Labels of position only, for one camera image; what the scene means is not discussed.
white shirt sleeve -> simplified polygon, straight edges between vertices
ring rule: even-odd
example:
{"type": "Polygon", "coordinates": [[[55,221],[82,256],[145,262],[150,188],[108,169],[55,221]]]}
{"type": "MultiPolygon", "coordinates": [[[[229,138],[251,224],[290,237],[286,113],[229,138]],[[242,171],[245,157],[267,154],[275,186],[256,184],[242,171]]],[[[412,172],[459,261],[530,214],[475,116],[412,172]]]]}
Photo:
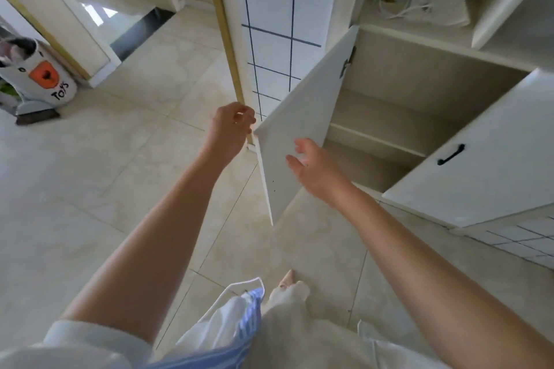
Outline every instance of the white shirt sleeve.
{"type": "Polygon", "coordinates": [[[152,346],[127,332],[79,321],[55,322],[41,344],[0,354],[0,369],[138,369],[152,346]]]}

blue striped fabric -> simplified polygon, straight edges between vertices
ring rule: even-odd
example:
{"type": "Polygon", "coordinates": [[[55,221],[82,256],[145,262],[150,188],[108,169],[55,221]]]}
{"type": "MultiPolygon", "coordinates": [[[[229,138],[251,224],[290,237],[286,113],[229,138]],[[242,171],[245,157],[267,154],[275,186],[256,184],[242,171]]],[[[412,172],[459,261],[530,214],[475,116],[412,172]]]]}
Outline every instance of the blue striped fabric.
{"type": "Polygon", "coordinates": [[[250,303],[237,325],[233,343],[227,347],[210,350],[176,359],[161,361],[146,366],[147,369],[227,369],[239,368],[246,359],[250,345],[261,324],[261,301],[264,289],[248,292],[250,303]]]}

gold metal trim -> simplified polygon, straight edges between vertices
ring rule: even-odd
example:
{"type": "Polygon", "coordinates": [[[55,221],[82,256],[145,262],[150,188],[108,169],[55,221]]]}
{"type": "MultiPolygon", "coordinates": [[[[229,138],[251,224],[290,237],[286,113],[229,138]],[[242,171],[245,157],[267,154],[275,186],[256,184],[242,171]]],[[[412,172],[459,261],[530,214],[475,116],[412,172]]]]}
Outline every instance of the gold metal trim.
{"type": "MultiPolygon", "coordinates": [[[[225,49],[225,55],[227,56],[227,63],[229,63],[229,70],[231,71],[231,78],[233,80],[233,86],[235,88],[235,95],[237,96],[237,100],[241,104],[245,104],[242,85],[240,84],[237,58],[235,57],[233,42],[231,40],[231,32],[229,30],[229,23],[227,22],[227,15],[225,14],[225,5],[223,4],[223,0],[213,0],[213,5],[216,8],[217,22],[219,24],[219,32],[221,32],[223,47],[225,49]]],[[[248,144],[251,144],[251,145],[254,144],[252,142],[251,135],[248,135],[247,139],[248,139],[248,144]]]]}
{"type": "Polygon", "coordinates": [[[89,80],[91,75],[73,58],[66,49],[59,44],[58,40],[48,32],[42,24],[27,10],[27,8],[19,0],[7,0],[20,14],[23,16],[37,31],[41,34],[46,41],[52,46],[52,48],[58,52],[58,54],[67,61],[73,69],[79,73],[84,79],[89,80]]]}

tiled wall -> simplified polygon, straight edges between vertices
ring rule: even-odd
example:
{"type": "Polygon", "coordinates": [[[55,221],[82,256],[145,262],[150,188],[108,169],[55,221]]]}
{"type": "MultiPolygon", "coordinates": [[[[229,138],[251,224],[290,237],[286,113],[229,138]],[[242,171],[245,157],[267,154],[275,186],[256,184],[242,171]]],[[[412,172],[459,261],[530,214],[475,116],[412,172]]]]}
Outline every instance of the tiled wall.
{"type": "Polygon", "coordinates": [[[261,120],[325,54],[333,0],[239,0],[261,120]]]}
{"type": "Polygon", "coordinates": [[[471,238],[554,269],[554,217],[481,232],[471,238]]]}

cabinet door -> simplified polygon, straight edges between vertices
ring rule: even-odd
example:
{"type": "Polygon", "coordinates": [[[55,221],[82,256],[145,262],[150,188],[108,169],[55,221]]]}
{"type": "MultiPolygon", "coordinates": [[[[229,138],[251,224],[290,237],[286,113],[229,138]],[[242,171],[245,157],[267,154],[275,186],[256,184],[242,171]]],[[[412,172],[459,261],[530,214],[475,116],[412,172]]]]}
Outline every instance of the cabinet door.
{"type": "Polygon", "coordinates": [[[383,196],[464,227],[554,203],[553,167],[554,74],[536,70],[383,196]]]}
{"type": "Polygon", "coordinates": [[[358,27],[352,26],[296,88],[254,130],[258,163],[272,224],[294,198],[300,184],[285,161],[295,155],[294,139],[323,144],[342,85],[358,27]]]}

